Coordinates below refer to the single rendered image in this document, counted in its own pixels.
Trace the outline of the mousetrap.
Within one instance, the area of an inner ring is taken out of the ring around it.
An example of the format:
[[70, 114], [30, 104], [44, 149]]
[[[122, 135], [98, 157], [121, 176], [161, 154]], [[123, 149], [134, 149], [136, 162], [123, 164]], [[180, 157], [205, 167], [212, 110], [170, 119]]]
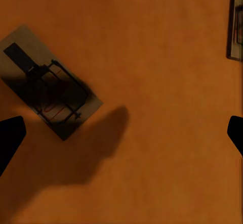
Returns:
[[227, 59], [243, 62], [243, 0], [231, 0]]
[[103, 105], [24, 24], [0, 40], [0, 79], [62, 141]]

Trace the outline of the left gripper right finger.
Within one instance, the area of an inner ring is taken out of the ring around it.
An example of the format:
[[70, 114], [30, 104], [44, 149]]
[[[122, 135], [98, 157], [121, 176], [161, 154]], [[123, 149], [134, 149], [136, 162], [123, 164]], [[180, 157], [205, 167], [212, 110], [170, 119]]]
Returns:
[[243, 118], [232, 116], [227, 133], [243, 156]]

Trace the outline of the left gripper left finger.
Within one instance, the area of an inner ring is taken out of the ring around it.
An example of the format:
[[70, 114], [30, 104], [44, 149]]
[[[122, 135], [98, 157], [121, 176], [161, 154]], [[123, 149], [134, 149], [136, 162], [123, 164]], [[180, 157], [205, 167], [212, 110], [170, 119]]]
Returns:
[[22, 116], [0, 121], [0, 177], [25, 136]]

